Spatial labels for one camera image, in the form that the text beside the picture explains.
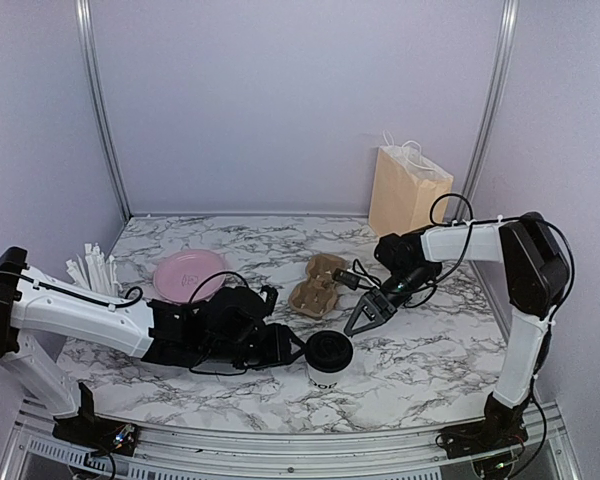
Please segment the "brown cardboard cup carrier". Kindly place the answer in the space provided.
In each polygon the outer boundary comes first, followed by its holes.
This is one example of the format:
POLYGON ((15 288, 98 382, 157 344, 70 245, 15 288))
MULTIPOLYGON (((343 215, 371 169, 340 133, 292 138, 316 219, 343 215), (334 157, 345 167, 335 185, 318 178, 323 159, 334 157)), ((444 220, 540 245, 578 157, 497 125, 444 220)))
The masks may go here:
POLYGON ((301 315, 320 319, 331 312, 337 303, 337 282, 333 275, 337 269, 346 270, 347 261, 332 254, 317 254, 310 258, 306 279, 292 290, 288 304, 301 315))

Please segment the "brown paper bag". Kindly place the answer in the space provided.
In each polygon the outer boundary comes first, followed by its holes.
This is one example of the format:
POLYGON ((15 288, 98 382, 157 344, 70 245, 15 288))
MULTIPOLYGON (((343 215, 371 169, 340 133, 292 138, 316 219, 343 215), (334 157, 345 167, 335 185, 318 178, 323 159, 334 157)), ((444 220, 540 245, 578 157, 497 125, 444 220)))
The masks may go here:
POLYGON ((379 236, 403 234, 440 222, 448 202, 432 204, 452 190, 454 176, 427 158, 415 140, 402 144, 383 132, 378 147, 368 221, 379 236))

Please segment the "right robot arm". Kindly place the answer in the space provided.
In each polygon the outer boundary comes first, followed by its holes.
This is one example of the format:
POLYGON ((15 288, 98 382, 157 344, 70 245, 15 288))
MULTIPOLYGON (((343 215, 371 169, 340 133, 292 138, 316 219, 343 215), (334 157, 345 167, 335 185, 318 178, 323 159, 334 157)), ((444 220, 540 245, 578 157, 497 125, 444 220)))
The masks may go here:
POLYGON ((435 289, 448 274, 446 261, 497 262, 505 273, 512 307, 507 352, 485 405, 475 438, 495 448, 514 431, 551 344, 554 317, 571 293, 575 261, 561 230, 538 212, 489 220, 431 222, 420 229, 380 238, 375 259, 390 273, 359 299, 344 328, 347 336, 387 323, 412 297, 435 289))

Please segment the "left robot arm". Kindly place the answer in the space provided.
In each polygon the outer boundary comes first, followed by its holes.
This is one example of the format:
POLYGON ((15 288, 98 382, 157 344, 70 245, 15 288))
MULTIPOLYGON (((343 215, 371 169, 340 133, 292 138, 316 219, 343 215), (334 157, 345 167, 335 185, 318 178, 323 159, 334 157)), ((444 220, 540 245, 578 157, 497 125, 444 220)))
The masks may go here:
POLYGON ((275 288, 222 287, 208 300, 183 305, 142 296, 121 299, 61 282, 28 265, 27 252, 0 257, 0 365, 86 445, 105 438, 93 396, 37 345, 46 331, 116 350, 143 363, 193 375, 234 376, 293 364, 304 342, 267 322, 275 288))

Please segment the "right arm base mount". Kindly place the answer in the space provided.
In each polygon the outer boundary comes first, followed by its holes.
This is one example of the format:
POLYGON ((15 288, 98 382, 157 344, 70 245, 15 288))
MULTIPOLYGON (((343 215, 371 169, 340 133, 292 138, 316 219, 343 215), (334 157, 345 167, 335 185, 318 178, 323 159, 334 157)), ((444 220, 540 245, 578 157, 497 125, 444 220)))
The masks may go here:
POLYGON ((527 430, 520 425, 506 431, 491 431, 485 429, 484 421, 476 421, 442 428, 435 443, 448 459, 456 459, 512 446, 524 447, 528 438, 527 430))

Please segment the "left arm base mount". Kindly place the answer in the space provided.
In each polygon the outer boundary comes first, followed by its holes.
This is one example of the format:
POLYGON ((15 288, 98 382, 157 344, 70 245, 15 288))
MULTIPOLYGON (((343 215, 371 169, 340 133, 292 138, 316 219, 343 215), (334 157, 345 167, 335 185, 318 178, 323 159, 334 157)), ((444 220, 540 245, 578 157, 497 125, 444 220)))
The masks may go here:
POLYGON ((56 419, 54 438, 92 448, 97 456, 107 453, 131 457, 136 449, 140 428, 133 423, 96 417, 56 419))

